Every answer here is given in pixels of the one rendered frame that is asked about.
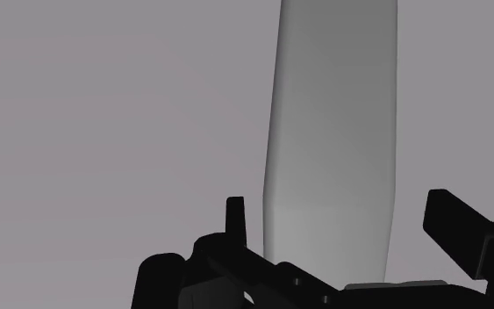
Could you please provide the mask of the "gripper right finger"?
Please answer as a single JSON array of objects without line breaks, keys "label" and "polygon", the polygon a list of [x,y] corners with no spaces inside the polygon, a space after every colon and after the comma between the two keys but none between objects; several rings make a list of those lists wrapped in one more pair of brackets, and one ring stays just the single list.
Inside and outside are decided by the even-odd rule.
[{"label": "gripper right finger", "polygon": [[423,230],[475,281],[494,309],[494,221],[446,189],[428,191]]}]

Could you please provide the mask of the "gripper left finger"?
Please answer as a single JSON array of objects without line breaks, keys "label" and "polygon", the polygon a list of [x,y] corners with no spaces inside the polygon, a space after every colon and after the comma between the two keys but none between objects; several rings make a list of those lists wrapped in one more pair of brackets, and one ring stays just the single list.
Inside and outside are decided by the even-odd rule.
[{"label": "gripper left finger", "polygon": [[190,258],[151,255],[131,309],[339,309],[339,292],[300,268],[247,248],[243,197],[226,200],[226,228],[194,242]]}]

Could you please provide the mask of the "white tall rounded object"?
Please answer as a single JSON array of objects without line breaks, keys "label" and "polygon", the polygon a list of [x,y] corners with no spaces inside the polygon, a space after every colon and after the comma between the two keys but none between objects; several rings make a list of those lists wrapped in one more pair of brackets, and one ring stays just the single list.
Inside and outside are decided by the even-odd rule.
[{"label": "white tall rounded object", "polygon": [[333,287],[384,280],[395,201],[398,0],[282,0],[263,254]]}]

